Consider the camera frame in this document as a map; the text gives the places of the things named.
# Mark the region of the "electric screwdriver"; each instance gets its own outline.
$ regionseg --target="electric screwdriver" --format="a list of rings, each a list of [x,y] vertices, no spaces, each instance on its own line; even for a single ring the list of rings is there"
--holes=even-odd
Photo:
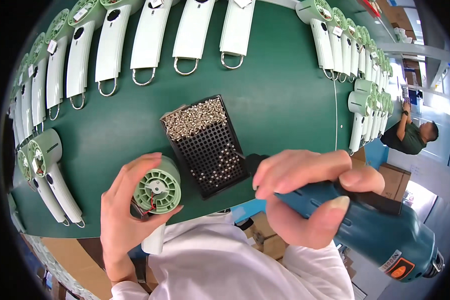
[[[253,177],[267,155],[245,157]],[[338,196],[350,197],[350,205],[335,238],[353,249],[380,271],[400,282],[432,278],[445,266],[435,245],[435,234],[418,220],[415,211],[401,202],[373,192],[350,192],[338,181],[309,183],[288,194],[275,195],[308,219],[323,203]]]

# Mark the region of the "metal ring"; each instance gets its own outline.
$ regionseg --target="metal ring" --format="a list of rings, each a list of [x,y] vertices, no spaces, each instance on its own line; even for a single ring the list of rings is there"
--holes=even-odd
[[[343,78],[343,81],[341,81],[340,79],[338,79],[338,77],[342,77],[342,74],[345,75],[345,77]],[[338,75],[338,77],[337,77],[337,79],[338,79],[338,82],[340,82],[340,83],[344,83],[344,82],[347,80],[347,74],[345,74],[345,73],[340,73],[340,74]]]
[[[334,74],[335,74],[335,72],[332,70],[331,71],[331,79],[333,80],[333,81],[336,81],[337,79],[338,79],[338,77],[340,76],[340,72],[337,72],[337,78],[334,78]]]
[[[80,107],[76,107],[75,104],[73,104],[73,98],[72,98],[72,97],[70,97],[70,98],[68,98],[68,99],[70,99],[70,103],[72,104],[72,107],[73,107],[74,109],[76,109],[76,110],[81,110],[81,109],[84,108],[84,105],[85,105],[85,93],[81,93],[81,105],[80,105]]]
[[[323,73],[325,74],[325,76],[326,76],[328,79],[332,79],[332,78],[334,77],[334,72],[333,72],[333,71],[330,71],[330,72],[331,72],[331,77],[328,77],[327,71],[326,71],[324,68],[322,68],[322,70],[323,70]]]
[[[50,120],[55,121],[57,119],[57,117],[59,116],[59,112],[60,112],[60,103],[58,103],[58,105],[56,106],[56,115],[55,117],[52,117],[52,108],[48,109],[48,117],[50,118]]]
[[[82,219],[80,222],[78,222],[78,223],[75,223],[78,227],[80,227],[80,228],[85,228],[85,221],[84,221],[84,219]]]
[[[197,69],[197,67],[198,67],[198,58],[196,58],[195,59],[195,67],[193,68],[193,70],[191,70],[190,72],[188,72],[188,73],[182,73],[182,72],[180,72],[179,71],[179,69],[177,68],[177,62],[179,61],[179,58],[178,57],[175,57],[175,60],[174,60],[174,62],[173,62],[173,68],[175,69],[175,71],[178,73],[178,74],[180,74],[180,75],[190,75],[190,74],[192,74],[193,72],[195,72],[195,70]]]
[[[143,87],[143,86],[146,86],[147,84],[149,84],[150,82],[152,82],[152,80],[155,78],[155,67],[153,67],[153,68],[151,69],[151,78],[150,78],[150,80],[147,81],[147,82],[145,82],[145,83],[139,83],[139,82],[137,82],[137,79],[135,79],[135,73],[137,73],[137,70],[136,70],[136,69],[132,69],[132,79],[133,79],[133,82],[134,82],[136,85],[139,85],[139,86]]]
[[[224,61],[224,58],[225,58],[225,53],[222,52],[222,56],[220,57],[220,61],[222,62],[223,67],[225,67],[225,68],[227,68],[227,69],[231,69],[231,70],[237,69],[237,68],[240,67],[240,66],[242,65],[242,63],[243,63],[243,55],[240,55],[240,63],[239,63],[238,66],[236,66],[236,67],[229,67],[228,65],[226,65],[226,64],[225,64],[225,61]]]
[[[113,93],[115,93],[116,89],[117,89],[117,78],[116,77],[113,79],[113,90],[110,93],[103,93],[102,92],[102,82],[98,81],[98,91],[100,92],[100,94],[102,96],[110,97],[113,95]]]

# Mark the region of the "white fan handle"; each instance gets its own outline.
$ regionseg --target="white fan handle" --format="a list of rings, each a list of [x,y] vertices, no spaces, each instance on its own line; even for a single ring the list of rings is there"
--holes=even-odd
[[[162,253],[165,236],[165,224],[158,226],[140,246],[143,252],[151,255],[159,255]]]
[[[48,56],[38,62],[31,76],[31,116],[33,126],[38,126],[47,118],[45,110],[45,78]]]
[[[63,223],[66,226],[69,225],[67,218],[65,217],[65,212],[63,211],[60,204],[57,202],[55,195],[50,189],[47,180],[44,177],[35,176],[32,178],[32,184],[37,188],[38,194],[42,197],[43,203],[53,215],[58,223]]]
[[[77,224],[79,227],[82,227],[79,224],[83,223],[83,227],[85,227],[85,222],[82,219],[82,211],[73,199],[72,194],[63,180],[59,166],[56,163],[48,166],[48,173],[45,175],[45,178],[52,188],[58,203],[60,203],[60,206],[63,208],[70,221]]]

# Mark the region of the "white sleeve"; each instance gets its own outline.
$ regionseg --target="white sleeve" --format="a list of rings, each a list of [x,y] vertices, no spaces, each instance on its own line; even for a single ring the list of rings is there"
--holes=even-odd
[[[316,299],[354,299],[352,281],[333,241],[319,250],[288,246],[282,263]]]
[[[112,286],[110,300],[147,300],[150,295],[138,283],[122,281]]]

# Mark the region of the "man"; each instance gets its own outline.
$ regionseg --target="man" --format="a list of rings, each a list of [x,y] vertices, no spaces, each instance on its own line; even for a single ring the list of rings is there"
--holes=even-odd
[[[156,228],[185,205],[139,220],[130,214],[130,200],[140,179],[156,168],[161,153],[145,154],[123,166],[102,195],[103,261],[114,300],[229,300],[229,299],[354,299],[352,284],[332,239],[350,199],[325,202],[304,219],[274,193],[289,193],[324,180],[338,180],[353,192],[384,189],[383,177],[366,166],[351,169],[343,150],[320,154],[285,150],[262,161],[253,177],[258,199],[266,199],[272,229],[289,244],[283,265],[252,248],[231,213],[213,213],[165,228],[163,252],[149,256],[159,285],[148,295],[137,283],[127,255]]]
[[[438,127],[435,122],[427,122],[420,127],[412,123],[410,115],[410,103],[403,104],[402,119],[393,127],[385,131],[380,138],[381,142],[388,147],[405,154],[417,155],[438,138]]]

